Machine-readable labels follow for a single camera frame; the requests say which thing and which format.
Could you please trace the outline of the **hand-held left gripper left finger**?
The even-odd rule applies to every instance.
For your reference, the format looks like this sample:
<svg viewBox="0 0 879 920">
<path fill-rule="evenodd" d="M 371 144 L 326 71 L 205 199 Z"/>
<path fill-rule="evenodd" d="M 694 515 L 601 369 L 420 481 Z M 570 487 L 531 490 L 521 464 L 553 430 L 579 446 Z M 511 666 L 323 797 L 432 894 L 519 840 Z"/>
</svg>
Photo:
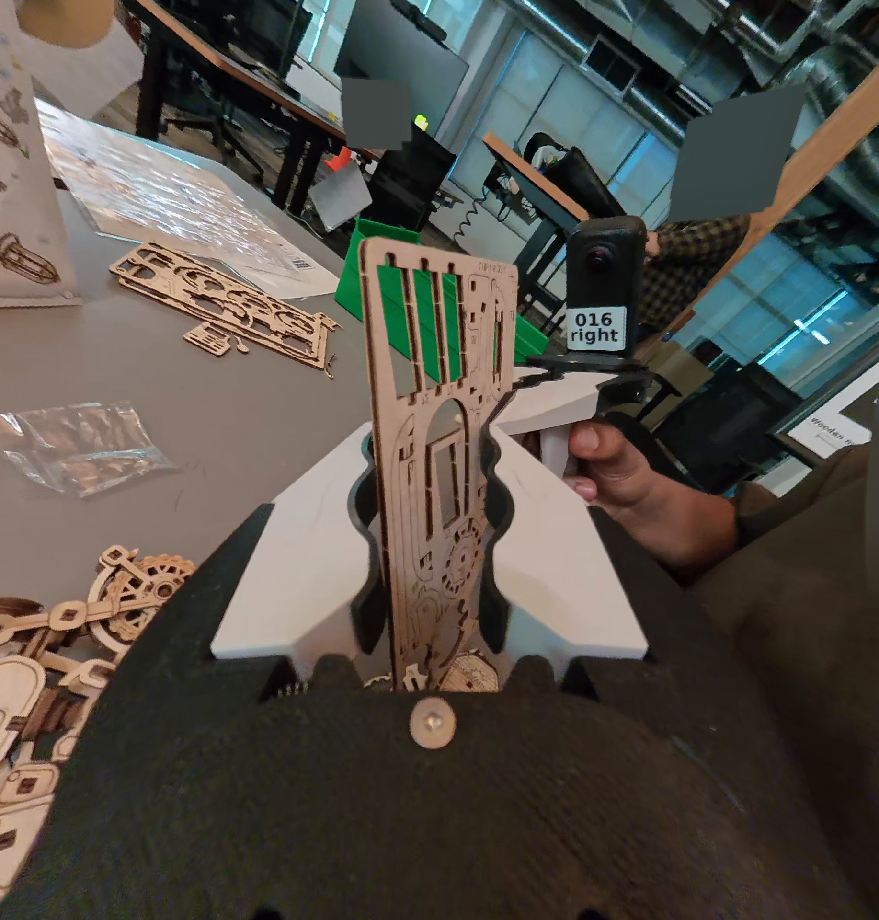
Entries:
<svg viewBox="0 0 879 920">
<path fill-rule="evenodd" d="M 369 659 L 385 629 L 372 427 L 363 424 L 281 492 L 228 603 L 219 660 Z"/>
</svg>

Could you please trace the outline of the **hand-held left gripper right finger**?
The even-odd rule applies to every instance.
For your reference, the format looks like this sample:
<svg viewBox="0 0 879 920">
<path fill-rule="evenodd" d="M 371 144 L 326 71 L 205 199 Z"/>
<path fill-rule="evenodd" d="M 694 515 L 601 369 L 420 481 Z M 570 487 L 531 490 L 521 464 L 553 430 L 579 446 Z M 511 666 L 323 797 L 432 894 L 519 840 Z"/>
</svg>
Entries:
<svg viewBox="0 0 879 920">
<path fill-rule="evenodd" d="M 580 657 L 644 659 L 649 643 L 580 496 L 493 423 L 480 463 L 491 537 L 479 632 L 491 652 L 541 657 L 559 680 Z"/>
</svg>

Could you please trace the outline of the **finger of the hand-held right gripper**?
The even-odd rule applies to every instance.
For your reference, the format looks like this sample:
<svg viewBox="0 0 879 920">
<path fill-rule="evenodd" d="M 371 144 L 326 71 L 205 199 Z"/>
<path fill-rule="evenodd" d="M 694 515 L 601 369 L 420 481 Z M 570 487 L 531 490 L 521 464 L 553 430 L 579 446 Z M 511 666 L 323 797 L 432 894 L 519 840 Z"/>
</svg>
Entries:
<svg viewBox="0 0 879 920">
<path fill-rule="evenodd" d="M 594 417 L 603 382 L 602 373 L 514 370 L 512 395 L 495 425 L 512 438 L 538 432 L 542 465 L 556 477 L 571 476 L 571 425 Z"/>
</svg>

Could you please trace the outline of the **slotted wooden puzzle sheet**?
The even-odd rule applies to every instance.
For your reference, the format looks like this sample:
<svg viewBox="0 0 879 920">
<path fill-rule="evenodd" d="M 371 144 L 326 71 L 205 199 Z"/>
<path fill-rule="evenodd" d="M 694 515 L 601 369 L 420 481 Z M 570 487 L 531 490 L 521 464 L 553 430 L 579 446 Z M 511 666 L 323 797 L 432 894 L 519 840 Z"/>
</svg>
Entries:
<svg viewBox="0 0 879 920">
<path fill-rule="evenodd" d="M 383 236 L 357 249 L 395 685 L 441 683 L 477 621 L 482 427 L 514 384 L 517 269 Z M 398 393 L 378 270 L 400 273 L 412 390 Z"/>
</svg>

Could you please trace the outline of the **grey desk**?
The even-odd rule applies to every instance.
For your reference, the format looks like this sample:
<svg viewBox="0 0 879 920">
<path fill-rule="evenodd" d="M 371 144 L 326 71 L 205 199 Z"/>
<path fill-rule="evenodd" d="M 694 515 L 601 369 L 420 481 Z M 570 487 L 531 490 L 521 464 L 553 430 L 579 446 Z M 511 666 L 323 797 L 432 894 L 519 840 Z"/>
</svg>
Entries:
<svg viewBox="0 0 879 920">
<path fill-rule="evenodd" d="M 182 340 L 197 320 L 118 284 L 109 266 L 132 244 L 57 200 L 85 302 L 0 308 L 0 413 L 127 401 L 178 470 L 80 499 L 0 455 L 0 597 L 87 603 L 114 545 L 195 572 L 119 660 L 86 626 L 57 650 L 115 671 L 0 918 L 311 918 L 327 846 L 362 839 L 339 748 L 361 746 L 363 696 L 343 661 L 287 696 L 285 659 L 215 661 L 209 646 L 269 500 L 368 413 L 362 327 L 331 313 L 333 382 L 261 347 L 216 359 Z"/>
</svg>

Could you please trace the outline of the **person's right hand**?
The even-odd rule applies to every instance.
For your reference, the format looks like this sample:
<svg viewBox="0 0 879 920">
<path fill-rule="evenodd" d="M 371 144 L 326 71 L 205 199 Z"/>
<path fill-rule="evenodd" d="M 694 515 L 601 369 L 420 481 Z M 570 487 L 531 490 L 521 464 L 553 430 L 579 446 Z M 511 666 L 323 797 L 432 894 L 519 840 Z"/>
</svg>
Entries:
<svg viewBox="0 0 879 920">
<path fill-rule="evenodd" d="M 589 507 L 604 510 L 654 558 L 667 562 L 675 481 L 652 470 L 643 454 L 603 421 L 573 423 L 568 450 L 573 471 L 562 477 L 564 484 Z"/>
</svg>

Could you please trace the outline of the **black backpack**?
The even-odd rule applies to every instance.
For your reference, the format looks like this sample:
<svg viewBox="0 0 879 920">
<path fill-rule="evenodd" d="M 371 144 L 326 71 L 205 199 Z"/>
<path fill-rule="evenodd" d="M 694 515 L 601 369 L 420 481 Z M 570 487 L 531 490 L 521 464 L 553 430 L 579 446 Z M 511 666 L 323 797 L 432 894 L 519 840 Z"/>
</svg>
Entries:
<svg viewBox="0 0 879 920">
<path fill-rule="evenodd" d="M 566 148 L 546 132 L 536 132 L 525 143 L 523 159 L 591 217 L 608 217 L 610 206 L 594 169 L 577 148 Z"/>
</svg>

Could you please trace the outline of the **wooden-top standing table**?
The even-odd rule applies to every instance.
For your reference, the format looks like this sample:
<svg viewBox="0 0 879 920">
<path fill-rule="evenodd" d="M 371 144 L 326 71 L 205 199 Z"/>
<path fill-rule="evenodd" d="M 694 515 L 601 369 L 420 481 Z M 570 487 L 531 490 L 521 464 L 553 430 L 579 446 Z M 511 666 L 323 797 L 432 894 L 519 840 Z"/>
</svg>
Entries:
<svg viewBox="0 0 879 920">
<path fill-rule="evenodd" d="M 493 133 L 486 132 L 482 142 L 496 164 L 515 179 L 518 190 L 535 208 L 540 221 L 514 262 L 518 276 L 517 302 L 521 304 L 526 297 L 537 296 L 542 271 L 555 259 L 577 224 L 586 221 L 589 214 Z"/>
</svg>

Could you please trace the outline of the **small wooden chair model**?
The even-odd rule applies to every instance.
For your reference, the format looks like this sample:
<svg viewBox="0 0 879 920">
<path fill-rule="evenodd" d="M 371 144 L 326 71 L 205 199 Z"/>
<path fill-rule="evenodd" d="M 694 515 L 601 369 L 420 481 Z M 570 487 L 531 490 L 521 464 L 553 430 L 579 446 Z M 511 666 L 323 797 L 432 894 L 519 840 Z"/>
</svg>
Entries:
<svg viewBox="0 0 879 920">
<path fill-rule="evenodd" d="M 422 692 L 429 688 L 427 676 L 417 664 L 407 667 L 401 679 L 406 692 Z M 457 654 L 436 688 L 442 693 L 497 693 L 500 678 L 497 670 L 479 650 Z"/>
</svg>

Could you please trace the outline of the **green plastic bin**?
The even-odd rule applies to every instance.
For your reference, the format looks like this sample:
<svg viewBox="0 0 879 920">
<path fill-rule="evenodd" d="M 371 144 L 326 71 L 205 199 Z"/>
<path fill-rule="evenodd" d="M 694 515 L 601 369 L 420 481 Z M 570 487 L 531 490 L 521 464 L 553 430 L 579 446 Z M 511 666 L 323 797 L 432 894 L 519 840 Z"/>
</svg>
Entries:
<svg viewBox="0 0 879 920">
<path fill-rule="evenodd" d="M 414 245 L 421 243 L 421 235 L 418 232 L 389 224 L 380 224 L 360 217 L 355 220 L 354 232 L 350 239 L 350 247 L 334 294 L 334 300 L 358 319 L 363 318 L 363 305 L 357 249 L 363 239 L 372 236 L 384 236 Z M 380 265 L 377 269 L 377 275 L 382 293 L 389 344 L 404 357 L 410 358 L 409 327 L 403 306 L 400 271 L 386 265 Z M 461 374 L 456 280 L 447 273 L 442 274 L 441 280 L 445 308 L 445 331 L 449 338 L 447 344 L 449 372 L 451 378 L 456 380 Z M 429 273 L 417 270 L 412 274 L 412 281 L 421 329 L 420 339 L 424 371 L 426 375 L 438 381 L 440 368 L 435 337 L 435 313 L 431 277 Z M 531 325 L 525 317 L 517 316 L 514 332 L 514 362 L 523 363 L 528 355 L 541 354 L 547 348 L 548 338 Z"/>
</svg>

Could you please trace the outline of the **small wooden slotted piece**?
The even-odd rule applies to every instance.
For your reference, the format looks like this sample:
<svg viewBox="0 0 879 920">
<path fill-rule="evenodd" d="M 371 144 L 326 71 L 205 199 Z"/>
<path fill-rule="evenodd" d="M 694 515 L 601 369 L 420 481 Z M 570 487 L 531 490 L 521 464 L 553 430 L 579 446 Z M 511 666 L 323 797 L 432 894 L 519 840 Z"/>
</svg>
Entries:
<svg viewBox="0 0 879 920">
<path fill-rule="evenodd" d="M 231 338 L 225 330 L 202 323 L 183 334 L 183 340 L 215 357 L 222 357 L 231 349 Z"/>
</svg>

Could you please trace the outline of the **clear plastic bag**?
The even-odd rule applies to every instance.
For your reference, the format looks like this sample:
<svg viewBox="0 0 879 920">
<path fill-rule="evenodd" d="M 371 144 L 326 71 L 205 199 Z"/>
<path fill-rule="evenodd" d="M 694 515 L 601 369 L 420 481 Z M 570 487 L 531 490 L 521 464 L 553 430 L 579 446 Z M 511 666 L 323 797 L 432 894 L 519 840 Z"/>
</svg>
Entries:
<svg viewBox="0 0 879 920">
<path fill-rule="evenodd" d="M 178 470 L 127 401 L 2 412 L 0 455 L 37 485 L 83 499 Z"/>
</svg>

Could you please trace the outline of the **wooden beam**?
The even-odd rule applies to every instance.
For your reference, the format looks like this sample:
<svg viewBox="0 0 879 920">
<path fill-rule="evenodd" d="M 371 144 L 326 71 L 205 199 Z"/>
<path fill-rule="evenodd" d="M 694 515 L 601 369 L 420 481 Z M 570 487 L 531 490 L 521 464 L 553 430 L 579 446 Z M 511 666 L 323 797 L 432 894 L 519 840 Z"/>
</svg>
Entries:
<svg viewBox="0 0 879 920">
<path fill-rule="evenodd" d="M 829 45 L 808 56 L 810 65 L 801 62 L 793 71 L 802 76 L 805 93 L 812 101 L 824 96 L 830 89 L 835 104 L 824 110 L 821 122 L 783 166 L 774 200 L 763 211 L 751 217 L 751 224 L 741 245 L 721 267 L 697 298 L 684 312 L 664 328 L 644 339 L 634 350 L 634 357 L 647 361 L 663 337 L 683 328 L 694 316 L 698 305 L 730 271 L 737 267 L 759 242 L 783 219 L 791 208 L 842 162 L 849 153 L 859 148 L 861 142 L 879 124 L 879 61 L 861 66 L 862 79 L 847 92 L 837 90 L 836 80 L 813 83 L 813 75 L 822 75 L 822 64 L 831 63 L 841 47 Z"/>
</svg>

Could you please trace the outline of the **framed black-white marker sign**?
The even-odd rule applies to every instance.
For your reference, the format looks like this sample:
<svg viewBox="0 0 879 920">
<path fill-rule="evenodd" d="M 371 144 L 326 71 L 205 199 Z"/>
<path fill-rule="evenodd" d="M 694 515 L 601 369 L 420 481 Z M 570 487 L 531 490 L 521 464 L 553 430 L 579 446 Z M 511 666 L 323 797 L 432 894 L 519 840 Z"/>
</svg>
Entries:
<svg viewBox="0 0 879 920">
<path fill-rule="evenodd" d="M 879 352 L 839 374 L 796 408 L 769 437 L 806 466 L 847 446 L 869 443 L 879 391 Z"/>
</svg>

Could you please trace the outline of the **dark monitor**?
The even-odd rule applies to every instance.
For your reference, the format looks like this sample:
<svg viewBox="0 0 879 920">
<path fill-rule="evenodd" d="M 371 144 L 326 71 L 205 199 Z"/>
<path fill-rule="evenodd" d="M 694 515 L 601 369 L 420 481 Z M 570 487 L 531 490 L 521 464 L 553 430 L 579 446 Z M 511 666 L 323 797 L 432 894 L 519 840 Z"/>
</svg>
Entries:
<svg viewBox="0 0 879 920">
<path fill-rule="evenodd" d="M 445 30 L 412 2 L 357 1 L 334 73 L 347 79 L 385 79 L 410 88 L 411 116 L 436 138 L 468 63 L 445 45 Z"/>
</svg>

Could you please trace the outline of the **silver ventilation ducts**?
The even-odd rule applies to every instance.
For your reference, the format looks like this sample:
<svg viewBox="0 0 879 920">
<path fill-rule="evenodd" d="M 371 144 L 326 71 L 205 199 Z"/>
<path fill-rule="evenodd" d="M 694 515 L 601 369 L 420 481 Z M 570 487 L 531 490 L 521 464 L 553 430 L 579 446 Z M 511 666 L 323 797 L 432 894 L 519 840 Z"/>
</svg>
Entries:
<svg viewBox="0 0 879 920">
<path fill-rule="evenodd" d="M 879 2 L 570 1 L 504 3 L 664 138 L 741 93 L 803 85 L 828 118 L 879 64 L 851 29 Z"/>
</svg>

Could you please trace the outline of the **pile of wooden model parts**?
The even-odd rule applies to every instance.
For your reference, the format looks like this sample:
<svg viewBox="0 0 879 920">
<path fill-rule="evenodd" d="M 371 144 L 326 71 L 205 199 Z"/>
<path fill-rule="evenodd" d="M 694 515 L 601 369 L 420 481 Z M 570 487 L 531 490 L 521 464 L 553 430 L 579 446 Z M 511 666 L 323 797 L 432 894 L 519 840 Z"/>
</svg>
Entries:
<svg viewBox="0 0 879 920">
<path fill-rule="evenodd" d="M 0 902 L 30 857 L 62 767 L 115 671 L 59 654 L 110 605 L 0 597 Z"/>
</svg>

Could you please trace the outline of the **large emptied wooden puzzle sheet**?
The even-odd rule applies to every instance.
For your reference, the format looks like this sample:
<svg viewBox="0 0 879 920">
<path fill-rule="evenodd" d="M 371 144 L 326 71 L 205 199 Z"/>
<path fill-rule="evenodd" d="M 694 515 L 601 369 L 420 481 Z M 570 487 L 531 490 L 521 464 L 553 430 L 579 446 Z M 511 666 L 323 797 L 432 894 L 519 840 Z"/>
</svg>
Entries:
<svg viewBox="0 0 879 920">
<path fill-rule="evenodd" d="M 249 282 L 157 243 L 135 247 L 110 267 L 119 284 L 225 330 L 231 349 L 265 348 L 332 377 L 328 336 L 340 325 L 278 300 Z"/>
</svg>

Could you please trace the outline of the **plastic-wrapped instruction sheet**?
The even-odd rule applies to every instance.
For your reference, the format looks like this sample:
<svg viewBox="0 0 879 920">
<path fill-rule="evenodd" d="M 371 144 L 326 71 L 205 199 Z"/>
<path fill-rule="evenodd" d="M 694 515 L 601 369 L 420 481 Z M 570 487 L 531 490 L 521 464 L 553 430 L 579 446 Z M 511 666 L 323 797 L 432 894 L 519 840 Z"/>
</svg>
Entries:
<svg viewBox="0 0 879 920">
<path fill-rule="evenodd" d="M 215 260 L 281 300 L 337 290 L 336 275 L 212 172 L 42 99 L 35 104 L 51 167 L 101 233 Z"/>
</svg>

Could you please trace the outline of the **long wooden table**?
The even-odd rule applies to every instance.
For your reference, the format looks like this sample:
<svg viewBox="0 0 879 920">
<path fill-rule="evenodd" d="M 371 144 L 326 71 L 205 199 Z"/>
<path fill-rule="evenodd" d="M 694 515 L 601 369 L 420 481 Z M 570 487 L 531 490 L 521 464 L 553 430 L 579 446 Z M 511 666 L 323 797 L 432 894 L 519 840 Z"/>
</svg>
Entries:
<svg viewBox="0 0 879 920">
<path fill-rule="evenodd" d="M 149 30 L 143 73 L 138 82 L 136 135 L 149 141 L 158 140 L 169 86 L 169 54 L 180 52 L 191 69 L 236 109 L 285 131 L 287 144 L 272 202 L 290 216 L 300 217 L 322 156 L 338 153 L 347 146 L 338 118 L 309 98 L 293 93 L 290 87 L 256 75 L 218 51 L 159 3 L 131 1 L 122 2 L 122 6 Z"/>
</svg>

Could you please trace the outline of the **white printed box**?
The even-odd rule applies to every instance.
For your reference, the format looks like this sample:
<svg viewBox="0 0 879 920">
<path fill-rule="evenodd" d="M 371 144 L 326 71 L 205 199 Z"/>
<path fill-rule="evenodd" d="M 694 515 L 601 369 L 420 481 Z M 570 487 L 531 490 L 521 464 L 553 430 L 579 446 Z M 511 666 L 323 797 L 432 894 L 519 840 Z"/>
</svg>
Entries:
<svg viewBox="0 0 879 920">
<path fill-rule="evenodd" d="M 0 1 L 0 308 L 78 305 L 14 3 Z"/>
</svg>

